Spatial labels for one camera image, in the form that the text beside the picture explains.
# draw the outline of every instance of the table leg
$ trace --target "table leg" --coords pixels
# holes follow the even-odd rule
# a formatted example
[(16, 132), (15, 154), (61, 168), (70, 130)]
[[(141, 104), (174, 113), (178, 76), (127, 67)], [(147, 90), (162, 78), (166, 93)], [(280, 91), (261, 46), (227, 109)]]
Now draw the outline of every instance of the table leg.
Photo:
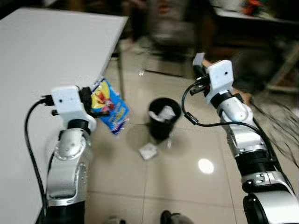
[(125, 100), (125, 91), (124, 91), (124, 83), (123, 83), (123, 70), (122, 70), (122, 59), (121, 59), (121, 47), (119, 43), (116, 46), (116, 51), (118, 52), (117, 57), (117, 67), (118, 67), (118, 74), (120, 77), (120, 90), (121, 90), (121, 98)]

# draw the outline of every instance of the black trash can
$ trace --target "black trash can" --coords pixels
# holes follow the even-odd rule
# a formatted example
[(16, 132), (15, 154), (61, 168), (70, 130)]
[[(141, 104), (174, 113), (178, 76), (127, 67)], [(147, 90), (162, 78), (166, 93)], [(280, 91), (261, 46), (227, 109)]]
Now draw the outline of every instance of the black trash can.
[(149, 132), (156, 140), (165, 140), (169, 137), (170, 132), (172, 131), (174, 124), (181, 116), (181, 107), (180, 105), (169, 98), (158, 98), (155, 99), (149, 105), (149, 111), (153, 111), (158, 115), (165, 106), (170, 106), (175, 113), (175, 116), (171, 120), (166, 120), (165, 122), (160, 122), (153, 119), (151, 116), (149, 121)]

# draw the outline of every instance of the colorful package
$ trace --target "colorful package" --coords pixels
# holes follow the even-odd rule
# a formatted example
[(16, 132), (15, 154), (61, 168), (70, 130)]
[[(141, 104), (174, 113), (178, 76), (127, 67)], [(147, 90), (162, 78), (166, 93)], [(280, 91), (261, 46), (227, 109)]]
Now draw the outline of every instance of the colorful package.
[(110, 111), (110, 115), (100, 117), (113, 134), (118, 134), (128, 119), (129, 108), (116, 93), (110, 83), (102, 78), (92, 90), (92, 110), (94, 112)]

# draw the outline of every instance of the white paper in trash can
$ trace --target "white paper in trash can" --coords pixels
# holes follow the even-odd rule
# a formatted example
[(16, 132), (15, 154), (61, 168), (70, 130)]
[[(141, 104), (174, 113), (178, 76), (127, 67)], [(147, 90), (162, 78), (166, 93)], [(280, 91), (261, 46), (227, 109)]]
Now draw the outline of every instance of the white paper in trash can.
[(162, 111), (158, 114), (158, 116), (153, 112), (150, 111), (149, 115), (160, 122), (165, 122), (165, 120), (171, 120), (173, 117), (176, 116), (171, 106), (163, 107)]

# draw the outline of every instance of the black cable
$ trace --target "black cable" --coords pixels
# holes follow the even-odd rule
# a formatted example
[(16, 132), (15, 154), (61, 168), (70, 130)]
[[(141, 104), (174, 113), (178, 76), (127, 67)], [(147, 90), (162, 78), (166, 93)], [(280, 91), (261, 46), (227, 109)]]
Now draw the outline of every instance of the black cable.
[(44, 220), (44, 217), (45, 217), (44, 209), (41, 208), (40, 212), (38, 213), (35, 224), (42, 224), (43, 220)]
[[(298, 140), (298, 137), (297, 137), (297, 135), (298, 135), (298, 131), (297, 130), (299, 130), (299, 126), (298, 126), (298, 123), (297, 123), (297, 121), (295, 120), (295, 123), (291, 120), (291, 119), (295, 119), (295, 118), (293, 118), (292, 116), (294, 115), (292, 112), (291, 112), (291, 110), (288, 108), (288, 107), (286, 107), (285, 105), (282, 105), (282, 104), (279, 104), (279, 103), (277, 103), (281, 108), (283, 108), (283, 110), (284, 110), (284, 112), (289, 112), (289, 113), (291, 113), (291, 117), (290, 118), (288, 118), (287, 120), (285, 120), (285, 123), (288, 123), (288, 122), (292, 122), (295, 126), (298, 126), (298, 127), (296, 127), (295, 129), (293, 129), (292, 127), (291, 127), (291, 125), (289, 124), (289, 125), (285, 125), (283, 122), (281, 122), (281, 121), (279, 121), (279, 120), (276, 120), (273, 116), (271, 116), (270, 114), (267, 114), (266, 112), (264, 112), (260, 107), (258, 107), (255, 103), (254, 103), (254, 101), (252, 100), (251, 101), (251, 104), (263, 115), (263, 116), (265, 116), (267, 119), (269, 119), (271, 122), (272, 122), (272, 127), (274, 128), (274, 130), (276, 130), (277, 132), (284, 132), (284, 133), (286, 133), (285, 134), (285, 138), (288, 138), (288, 140), (289, 141), (292, 141), (292, 142), (294, 142), (294, 144), (299, 144), (299, 140)], [(273, 140), (271, 140), (272, 142), (273, 142), (273, 144), (277, 147), (277, 149), (282, 153), (282, 151), (283, 151), (283, 149), (280, 147), (280, 146), (278, 146), (278, 144), (276, 143), (276, 141), (275, 141), (275, 139), (273, 138)], [(291, 149), (289, 150), (290, 151), (290, 155), (289, 156), (291, 156), (291, 158), (289, 158), (289, 157), (287, 157), (286, 156), (286, 154), (288, 154), (287, 152), (284, 152), (284, 153), (282, 153), (285, 157), (287, 157), (288, 159), (290, 159), (296, 166), (298, 166), (297, 165), (297, 163), (296, 163), (296, 161), (295, 161), (295, 158), (294, 158), (294, 156), (293, 156), (293, 153), (292, 153), (292, 151), (291, 151)]]
[[(288, 107), (286, 107), (286, 106), (284, 106), (284, 105), (282, 105), (282, 104), (279, 104), (278, 102), (276, 102), (279, 106), (281, 106), (281, 107), (283, 107), (283, 108), (285, 108), (285, 111), (291, 111)], [(274, 124), (276, 124), (277, 126), (279, 126), (283, 131), (286, 131), (286, 129), (274, 118), (274, 117), (272, 117), (271, 115), (269, 115), (269, 114), (267, 114), (266, 112), (264, 112), (260, 107), (258, 107), (255, 103), (254, 103), (254, 101), (253, 100), (251, 100), (251, 104), (262, 114), (262, 115), (264, 115), (266, 118), (268, 118), (270, 121), (272, 121)], [(263, 129), (260, 127), (260, 125), (259, 125), (259, 123), (257, 122), (257, 120), (254, 118), (254, 123), (256, 124), (256, 126), (261, 130), (261, 132), (263, 132), (265, 135), (266, 135), (266, 133), (263, 131)], [(277, 142), (275, 141), (275, 140), (270, 140), (275, 146), (276, 146), (276, 148), (277, 148), (277, 150), (284, 156), (284, 157), (286, 157), (287, 159), (289, 159), (289, 160), (291, 160), (293, 163), (294, 163), (294, 165), (297, 167), (297, 168), (299, 168), (299, 166), (298, 166), (298, 164), (297, 164), (297, 162), (296, 162), (296, 160), (295, 160), (295, 158), (294, 158), (294, 155), (293, 155), (293, 153), (292, 153), (292, 150), (291, 150), (291, 148), (289, 147), (289, 145), (287, 144), (287, 143), (285, 143), (285, 145), (288, 147), (288, 149), (289, 149), (289, 151), (290, 151), (290, 153), (288, 154), (285, 150), (283, 150), (278, 144), (277, 144)], [(269, 150), (272, 152), (272, 154), (274, 155), (274, 157), (276, 158), (276, 160), (277, 160), (277, 163), (276, 163), (276, 165), (277, 165), (277, 167), (280, 167), (280, 164), (279, 164), (279, 162), (278, 162), (278, 159), (277, 159), (277, 156), (276, 156), (276, 153), (275, 153), (275, 151), (274, 151), (274, 149), (273, 149), (273, 147), (272, 147), (272, 145), (271, 144), (269, 144), (271, 147), (269, 148)], [(292, 189), (292, 191), (294, 192), (294, 189), (293, 189), (293, 187), (292, 187), (292, 184), (291, 184), (291, 182), (289, 181), (289, 179), (287, 178), (287, 176), (284, 174), (284, 172), (282, 171), (282, 168), (280, 167), (280, 169), (279, 169), (279, 171), (281, 172), (281, 174), (283, 175), (283, 177), (285, 178), (285, 180), (287, 181), (287, 183), (288, 183), (288, 185), (290, 186), (290, 188)]]
[(275, 151), (271, 145), (271, 142), (267, 136), (267, 134), (263, 131), (263, 129), (260, 127), (260, 125), (258, 124), (257, 120), (255, 118), (253, 118), (253, 121), (254, 123), (256, 124), (256, 126), (258, 127), (255, 128), (254, 126), (252, 125), (249, 125), (249, 124), (246, 124), (246, 123), (243, 123), (243, 122), (239, 122), (239, 121), (231, 121), (231, 122), (219, 122), (219, 123), (213, 123), (213, 124), (201, 124), (199, 123), (199, 121), (192, 115), (190, 114), (189, 112), (186, 112), (185, 110), (185, 98), (188, 94), (188, 92), (194, 87), (194, 86), (197, 86), (197, 85), (200, 85), (198, 82), (195, 82), (193, 83), (192, 85), (190, 85), (186, 91), (184, 92), (183, 94), (183, 97), (182, 97), (182, 111), (183, 111), (183, 114), (184, 116), (191, 122), (193, 123), (194, 125), (198, 125), (198, 126), (201, 126), (201, 127), (215, 127), (215, 126), (226, 126), (226, 125), (241, 125), (241, 126), (246, 126), (252, 130), (255, 131), (255, 133), (257, 133), (258, 135), (261, 136), (261, 138), (263, 139), (265, 145), (267, 146), (267, 148), (269, 149), (268, 150), (268, 154), (270, 156), (270, 160), (274, 163), (274, 165), (276, 166), (277, 170), (279, 172), (281, 172), (281, 174), (284, 176), (284, 178), (286, 179), (286, 181), (288, 182), (288, 185), (290, 186), (290, 188), (292, 189), (292, 191), (294, 192), (294, 189), (292, 188), (292, 185), (289, 181), (289, 179), (286, 177), (286, 175), (283, 173), (282, 171), (282, 168), (279, 164), (279, 161), (277, 159), (277, 156), (275, 154)]
[(50, 157), (50, 160), (49, 160), (49, 163), (48, 163), (48, 174), (49, 174), (49, 171), (50, 171), (51, 166), (52, 166), (53, 158), (54, 158), (54, 152), (51, 154), (51, 157)]
[(246, 126), (248, 128), (251, 128), (257, 134), (262, 135), (256, 127), (253, 127), (252, 125), (249, 125), (249, 124), (246, 124), (246, 123), (243, 123), (243, 122), (239, 122), (239, 121), (220, 122), (220, 123), (214, 123), (214, 124), (199, 123), (199, 121), (194, 116), (192, 116), (192, 114), (190, 114), (189, 112), (186, 112), (186, 110), (185, 110), (185, 98), (186, 98), (188, 92), (190, 91), (190, 89), (192, 89), (194, 86), (197, 86), (197, 85), (199, 85), (199, 83), (197, 83), (197, 82), (190, 85), (186, 89), (186, 91), (184, 92), (183, 97), (182, 97), (182, 111), (183, 111), (185, 117), (188, 120), (190, 120), (194, 125), (198, 125), (198, 126), (201, 126), (201, 127), (215, 127), (215, 126), (225, 126), (225, 125), (242, 125), (242, 126)]
[[(45, 214), (45, 210), (47, 208), (47, 199), (46, 199), (46, 195), (45, 195), (45, 192), (44, 192), (44, 189), (43, 189), (43, 182), (42, 182), (42, 179), (41, 179), (41, 175), (38, 171), (38, 167), (37, 167), (37, 163), (36, 163), (36, 160), (35, 160), (35, 157), (34, 157), (34, 154), (32, 152), (32, 149), (31, 149), (31, 145), (30, 145), (30, 141), (29, 141), (29, 137), (28, 137), (28, 121), (29, 121), (29, 118), (30, 118), (30, 115), (32, 113), (32, 111), (40, 104), (42, 103), (45, 103), (45, 101), (42, 99), (40, 101), (37, 101), (36, 103), (34, 103), (31, 108), (29, 109), (28, 113), (27, 113), (27, 116), (26, 116), (26, 119), (25, 119), (25, 123), (24, 123), (24, 135), (25, 135), (25, 142), (26, 142), (26, 145), (27, 145), (27, 149), (28, 149), (28, 152), (29, 152), (29, 155), (30, 155), (30, 158), (31, 158), (31, 161), (32, 161), (32, 165), (33, 165), (33, 168), (34, 168), (34, 172), (35, 172), (35, 175), (36, 175), (36, 179), (37, 179), (37, 183), (38, 183), (38, 187), (39, 187), (39, 190), (40, 190), (40, 194), (41, 194), (41, 199), (42, 199), (42, 211), (43, 213)], [(37, 221), (36, 223), (38, 223), (40, 221), (40, 215), (39, 217), (37, 218)]]

